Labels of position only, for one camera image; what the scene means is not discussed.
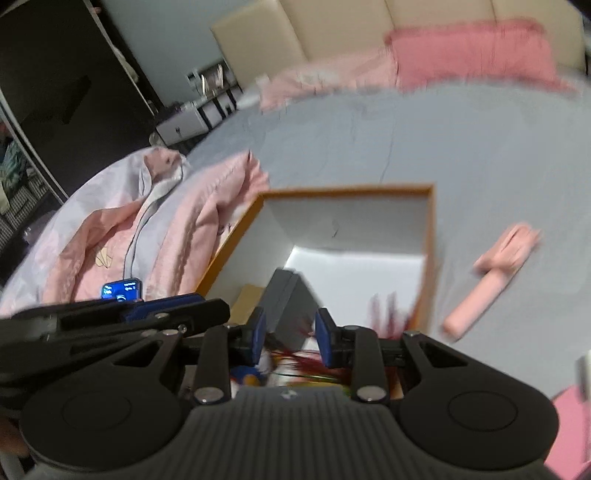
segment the phone screen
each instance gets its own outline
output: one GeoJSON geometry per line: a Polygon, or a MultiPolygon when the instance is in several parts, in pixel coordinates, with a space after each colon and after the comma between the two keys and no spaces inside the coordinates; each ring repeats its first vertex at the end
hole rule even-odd
{"type": "Polygon", "coordinates": [[[103,285],[100,292],[102,299],[117,299],[117,301],[139,300],[142,297],[142,282],[137,278],[126,278],[103,285]]]}

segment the gray bedsheet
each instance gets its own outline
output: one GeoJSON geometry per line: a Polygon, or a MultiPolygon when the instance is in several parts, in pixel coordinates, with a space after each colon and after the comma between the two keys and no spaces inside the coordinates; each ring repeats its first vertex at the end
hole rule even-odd
{"type": "Polygon", "coordinates": [[[439,287],[431,335],[477,283],[472,264],[513,222],[543,243],[455,347],[554,395],[591,349],[591,100],[448,85],[343,93],[237,113],[189,155],[250,148],[272,187],[437,184],[439,287]]]}

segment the clothing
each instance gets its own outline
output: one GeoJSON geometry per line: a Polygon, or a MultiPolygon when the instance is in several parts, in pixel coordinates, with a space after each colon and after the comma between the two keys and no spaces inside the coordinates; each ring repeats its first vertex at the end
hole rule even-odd
{"type": "Polygon", "coordinates": [[[0,213],[10,208],[10,197],[18,190],[27,174],[27,158],[18,144],[13,141],[6,148],[0,163],[0,213]]]}
{"type": "Polygon", "coordinates": [[[131,276],[144,283],[146,300],[190,293],[215,253],[220,225],[267,188],[250,152],[195,173],[178,152],[135,152],[95,175],[53,216],[7,284],[0,316],[97,298],[103,284],[131,276]],[[157,223],[157,253],[146,275],[137,275],[137,257],[151,258],[137,251],[138,238],[164,205],[172,214],[157,223]]]}

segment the bedding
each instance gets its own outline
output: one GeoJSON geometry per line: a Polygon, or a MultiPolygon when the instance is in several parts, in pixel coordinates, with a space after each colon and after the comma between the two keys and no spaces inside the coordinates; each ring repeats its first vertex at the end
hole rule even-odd
{"type": "Polygon", "coordinates": [[[284,70],[263,85],[261,110],[335,90],[394,88],[396,82],[397,66],[390,48],[370,48],[284,70]]]}
{"type": "Polygon", "coordinates": [[[480,280],[474,262],[508,225],[539,228],[539,248],[454,348],[553,396],[575,382],[574,362],[591,347],[589,125],[588,87],[571,98],[450,82],[240,111],[187,160],[202,168],[249,149],[272,188],[435,182],[429,332],[446,343],[441,321],[480,280]]]}
{"type": "Polygon", "coordinates": [[[544,27],[533,20],[396,29],[385,42],[405,92],[449,79],[513,80],[570,90],[557,76],[544,27]]]}
{"type": "Polygon", "coordinates": [[[95,175],[51,218],[7,284],[0,316],[98,298],[105,283],[122,278],[138,277],[145,300],[192,293],[235,211],[267,188],[249,152],[192,173],[178,152],[156,147],[95,175]],[[138,247],[161,202],[171,207],[168,217],[138,247]],[[152,262],[136,268],[144,249],[152,262]]]}

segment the metal screw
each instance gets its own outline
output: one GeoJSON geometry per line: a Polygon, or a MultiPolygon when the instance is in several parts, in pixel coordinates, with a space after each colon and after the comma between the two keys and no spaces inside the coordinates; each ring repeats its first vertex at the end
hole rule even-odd
{"type": "Polygon", "coordinates": [[[158,333],[158,330],[154,330],[153,328],[150,330],[144,330],[140,335],[144,338],[150,337],[154,334],[158,333]]]}
{"type": "Polygon", "coordinates": [[[285,400],[292,400],[293,398],[297,397],[297,393],[294,392],[293,390],[287,390],[284,391],[281,396],[285,399],[285,400]]]}
{"type": "Polygon", "coordinates": [[[210,405],[223,398],[223,391],[218,387],[201,387],[193,394],[195,400],[202,405],[210,405]]]}
{"type": "Polygon", "coordinates": [[[357,390],[357,396],[366,403],[373,403],[383,400],[386,397],[386,391],[377,385],[366,385],[357,390]]]}

